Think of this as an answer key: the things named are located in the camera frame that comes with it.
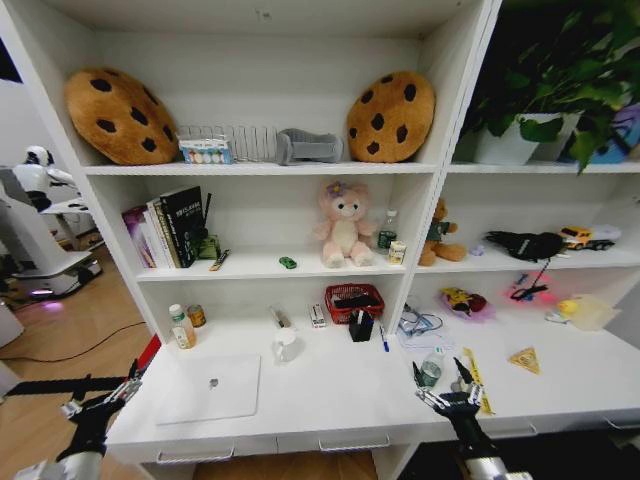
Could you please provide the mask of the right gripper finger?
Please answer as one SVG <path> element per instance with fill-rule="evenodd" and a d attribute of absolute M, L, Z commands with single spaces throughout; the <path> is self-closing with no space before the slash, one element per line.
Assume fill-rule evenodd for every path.
<path fill-rule="evenodd" d="M 471 399 L 479 405 L 482 413 L 493 415 L 494 411 L 484 389 L 484 382 L 481 379 L 475 359 L 465 356 L 462 358 L 455 357 L 454 362 L 458 375 L 452 383 L 452 390 L 469 394 Z"/>
<path fill-rule="evenodd" d="M 449 401 L 431 392 L 441 377 L 440 366 L 430 361 L 424 363 L 424 366 L 425 370 L 419 368 L 415 362 L 412 363 L 414 382 L 417 386 L 416 396 L 434 409 L 449 408 Z"/>

